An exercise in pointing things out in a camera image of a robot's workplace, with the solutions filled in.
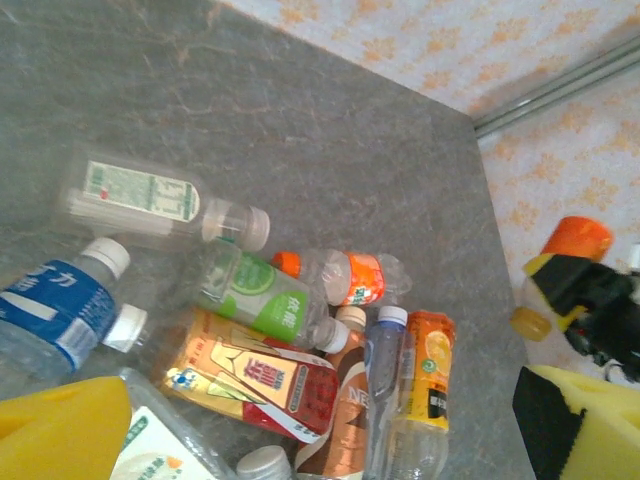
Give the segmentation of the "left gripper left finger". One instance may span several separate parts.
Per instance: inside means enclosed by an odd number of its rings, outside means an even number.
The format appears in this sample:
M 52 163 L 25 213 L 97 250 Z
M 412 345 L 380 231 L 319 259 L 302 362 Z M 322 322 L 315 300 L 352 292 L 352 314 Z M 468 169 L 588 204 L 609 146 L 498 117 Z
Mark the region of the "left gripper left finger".
M 132 417 L 127 386 L 97 377 L 1 402 L 3 479 L 108 479 Z

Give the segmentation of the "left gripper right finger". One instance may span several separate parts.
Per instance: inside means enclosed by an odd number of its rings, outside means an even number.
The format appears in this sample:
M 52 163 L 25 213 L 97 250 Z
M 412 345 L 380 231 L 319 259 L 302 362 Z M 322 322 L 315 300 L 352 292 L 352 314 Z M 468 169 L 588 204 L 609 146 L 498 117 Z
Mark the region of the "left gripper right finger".
M 538 479 L 637 479 L 639 392 L 559 368 L 521 368 L 512 408 Z

